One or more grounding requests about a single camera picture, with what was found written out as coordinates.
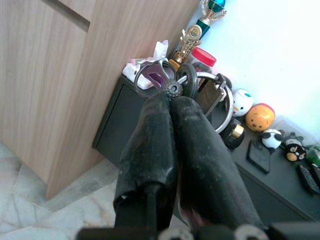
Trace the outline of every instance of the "trophy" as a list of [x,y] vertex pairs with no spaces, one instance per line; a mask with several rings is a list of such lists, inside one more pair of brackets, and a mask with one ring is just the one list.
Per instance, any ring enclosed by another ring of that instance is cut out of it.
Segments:
[[206,34],[213,22],[222,19],[227,14],[227,11],[224,8],[225,4],[226,0],[203,0],[201,9],[204,17],[198,19],[196,22],[202,29],[202,36],[200,39]]
[[180,48],[173,54],[173,57],[169,59],[169,63],[171,63],[175,70],[178,70],[180,65],[187,60],[188,55],[191,53],[194,47],[201,43],[201,36],[202,29],[196,24],[190,26],[187,31],[182,29]]

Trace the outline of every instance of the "red lid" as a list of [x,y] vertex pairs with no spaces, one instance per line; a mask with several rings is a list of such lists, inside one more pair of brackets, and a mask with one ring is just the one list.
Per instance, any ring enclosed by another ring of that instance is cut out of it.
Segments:
[[214,58],[214,56],[212,56],[210,53],[206,52],[205,50],[199,48],[199,47],[195,47],[192,50],[191,53],[196,59],[198,59],[199,61],[201,61],[202,63],[213,67],[213,65],[215,65],[217,59]]

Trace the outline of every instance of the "orange toy figure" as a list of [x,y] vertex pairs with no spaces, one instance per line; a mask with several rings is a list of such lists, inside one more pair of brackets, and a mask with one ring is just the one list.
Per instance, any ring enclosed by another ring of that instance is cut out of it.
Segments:
[[254,105],[245,116],[247,126],[256,132],[268,129],[276,118],[275,111],[265,103]]

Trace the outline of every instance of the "round toy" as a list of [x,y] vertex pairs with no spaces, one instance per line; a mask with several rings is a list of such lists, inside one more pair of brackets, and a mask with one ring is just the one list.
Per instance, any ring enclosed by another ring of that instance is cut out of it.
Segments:
[[252,107],[254,103],[254,98],[245,89],[237,89],[233,93],[233,116],[241,117],[246,115],[246,113]]
[[263,132],[276,118],[275,111],[265,103],[254,105],[245,116],[246,125],[253,131]]
[[302,146],[302,136],[296,136],[295,132],[291,132],[284,140],[285,156],[291,161],[301,161],[306,158],[306,149]]
[[265,145],[271,153],[278,148],[283,139],[283,130],[268,129],[262,133],[262,143]]

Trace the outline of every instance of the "white wall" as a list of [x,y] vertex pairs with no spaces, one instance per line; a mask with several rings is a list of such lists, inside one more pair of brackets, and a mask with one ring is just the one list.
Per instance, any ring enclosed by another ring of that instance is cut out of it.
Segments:
[[[320,1],[226,0],[199,46],[214,73],[245,88],[320,142]],[[189,25],[202,16],[200,6]]]

